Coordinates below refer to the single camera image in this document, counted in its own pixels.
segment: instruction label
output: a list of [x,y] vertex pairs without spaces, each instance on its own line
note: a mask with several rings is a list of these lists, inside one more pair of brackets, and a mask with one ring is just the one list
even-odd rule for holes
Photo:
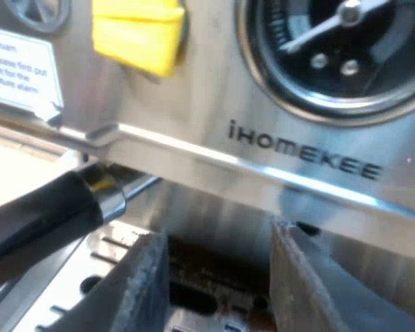
[[47,121],[63,108],[53,47],[0,30],[0,102]]

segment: stainless steel panel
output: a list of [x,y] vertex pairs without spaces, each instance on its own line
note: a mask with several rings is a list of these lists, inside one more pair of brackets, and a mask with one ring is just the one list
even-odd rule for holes
[[[158,79],[93,52],[89,0],[74,1],[68,23],[54,35],[27,29],[0,0],[0,28],[53,43],[65,104],[60,128],[3,105],[0,124],[415,257],[415,111],[344,128],[280,109],[254,83],[241,56],[240,3],[187,1],[190,27],[176,74]],[[231,140],[232,119],[247,132],[380,165],[382,174],[371,181]],[[285,185],[320,196],[320,204],[305,205],[304,194],[286,193]]]

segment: chrome trim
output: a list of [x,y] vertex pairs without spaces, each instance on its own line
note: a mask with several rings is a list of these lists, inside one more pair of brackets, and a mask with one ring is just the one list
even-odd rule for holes
[[207,147],[195,145],[139,127],[123,123],[113,123],[86,134],[68,127],[60,127],[58,130],[55,130],[47,124],[34,119],[25,122],[23,122],[23,119],[16,119],[16,121],[17,123],[14,123],[14,121],[0,116],[0,125],[21,129],[30,135],[51,140],[57,144],[72,145],[79,150],[95,152],[107,148],[119,140],[141,141],[149,145],[173,149],[179,154],[185,154],[206,163],[214,163],[226,169],[264,178],[270,183],[284,185],[294,190],[306,191],[315,196],[348,207],[361,208],[373,212],[384,212],[415,221],[415,210],[411,210],[404,205],[376,199],[375,197],[354,190],[338,187],[337,185],[287,172],[275,167],[254,163],[243,158],[238,158],[230,154],[208,149]]

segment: yellow knob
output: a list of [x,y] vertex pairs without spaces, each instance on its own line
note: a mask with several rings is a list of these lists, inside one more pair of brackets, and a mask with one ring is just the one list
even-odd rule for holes
[[178,0],[93,0],[94,49],[124,64],[171,76],[184,16]]

